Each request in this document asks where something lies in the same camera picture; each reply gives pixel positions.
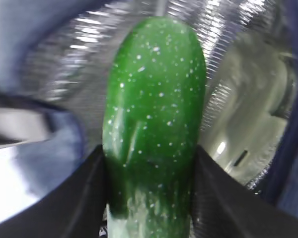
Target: green vegetable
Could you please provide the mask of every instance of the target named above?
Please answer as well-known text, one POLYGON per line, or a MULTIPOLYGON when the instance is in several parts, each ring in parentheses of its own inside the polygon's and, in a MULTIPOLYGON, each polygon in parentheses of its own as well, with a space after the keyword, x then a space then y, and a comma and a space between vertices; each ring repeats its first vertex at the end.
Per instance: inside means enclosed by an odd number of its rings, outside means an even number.
POLYGON ((116 56, 103 149, 111 180, 111 238, 185 238, 206 68, 193 30, 144 20, 116 56))

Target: cucumber skin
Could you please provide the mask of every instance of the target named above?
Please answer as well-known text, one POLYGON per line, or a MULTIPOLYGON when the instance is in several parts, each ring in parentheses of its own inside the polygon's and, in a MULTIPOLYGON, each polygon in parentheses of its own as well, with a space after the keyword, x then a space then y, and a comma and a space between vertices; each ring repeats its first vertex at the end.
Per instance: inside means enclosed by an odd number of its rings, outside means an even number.
POLYGON ((103 149, 111 238, 185 238, 205 94, 193 30, 151 17, 124 40, 109 79, 103 149))

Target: reflective silver surface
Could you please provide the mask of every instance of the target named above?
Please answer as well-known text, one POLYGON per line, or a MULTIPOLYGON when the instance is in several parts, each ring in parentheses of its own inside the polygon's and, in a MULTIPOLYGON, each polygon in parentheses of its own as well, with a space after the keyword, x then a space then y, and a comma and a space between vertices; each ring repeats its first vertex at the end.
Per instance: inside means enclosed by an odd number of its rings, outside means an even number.
POLYGON ((93 148, 101 143, 108 70, 126 34, 147 16, 182 19, 196 30, 207 62, 200 143, 246 184, 273 158, 296 95, 281 6, 275 0, 114 2, 73 19, 28 55, 26 93, 79 115, 93 148))

